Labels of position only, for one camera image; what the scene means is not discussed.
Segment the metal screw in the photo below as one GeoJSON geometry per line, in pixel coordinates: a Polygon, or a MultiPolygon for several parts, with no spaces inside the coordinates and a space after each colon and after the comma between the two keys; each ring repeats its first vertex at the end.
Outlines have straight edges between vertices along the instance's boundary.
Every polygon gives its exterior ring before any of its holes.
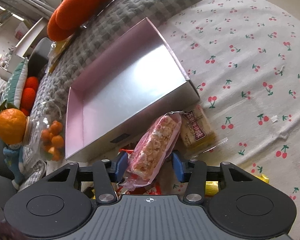
{"type": "Polygon", "coordinates": [[[109,202],[113,199],[114,199],[114,196],[111,195],[111,194],[108,194],[108,193],[107,194],[102,194],[102,195],[99,196],[99,200],[104,201],[104,202],[109,202]]]}
{"type": "Polygon", "coordinates": [[[202,197],[199,194],[189,194],[186,196],[186,199],[191,202],[196,202],[202,199],[202,197]]]}

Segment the orange plush toy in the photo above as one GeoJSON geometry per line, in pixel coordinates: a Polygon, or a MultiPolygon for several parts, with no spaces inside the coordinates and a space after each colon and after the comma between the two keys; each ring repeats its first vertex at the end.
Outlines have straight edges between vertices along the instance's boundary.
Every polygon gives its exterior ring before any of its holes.
{"type": "Polygon", "coordinates": [[[53,41],[63,41],[93,15],[99,5],[107,0],[63,0],[48,23],[48,36],[53,41]]]}

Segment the yellow wrapper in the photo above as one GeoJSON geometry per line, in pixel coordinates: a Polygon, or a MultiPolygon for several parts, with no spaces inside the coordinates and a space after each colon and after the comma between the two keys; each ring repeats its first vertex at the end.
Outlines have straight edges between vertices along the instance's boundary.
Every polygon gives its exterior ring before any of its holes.
{"type": "Polygon", "coordinates": [[[182,114],[180,137],[187,148],[206,148],[215,144],[217,136],[200,105],[182,114]]]}
{"type": "MultiPolygon", "coordinates": [[[[256,175],[254,175],[254,176],[257,177],[258,179],[261,179],[265,183],[269,184],[269,178],[266,175],[261,174],[260,176],[256,176],[256,175]]],[[[206,182],[206,195],[214,196],[218,192],[219,192],[219,188],[218,188],[217,181],[207,181],[206,182]]]]}

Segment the pink plastic wrapper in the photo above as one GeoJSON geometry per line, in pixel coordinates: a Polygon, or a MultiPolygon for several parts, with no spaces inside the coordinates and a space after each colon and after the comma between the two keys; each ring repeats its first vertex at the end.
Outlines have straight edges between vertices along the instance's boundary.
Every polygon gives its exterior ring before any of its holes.
{"type": "Polygon", "coordinates": [[[181,127],[179,113],[159,117],[138,142],[129,157],[125,181],[129,190],[152,183],[163,161],[171,154],[181,127]]]}

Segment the pink box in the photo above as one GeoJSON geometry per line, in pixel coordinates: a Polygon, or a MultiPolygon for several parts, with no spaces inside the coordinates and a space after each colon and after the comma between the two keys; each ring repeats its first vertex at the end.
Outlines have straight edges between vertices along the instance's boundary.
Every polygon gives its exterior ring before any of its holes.
{"type": "Polygon", "coordinates": [[[88,162],[124,146],[160,115],[199,100],[180,62],[146,18],[105,50],[70,87],[66,159],[88,162]]]}

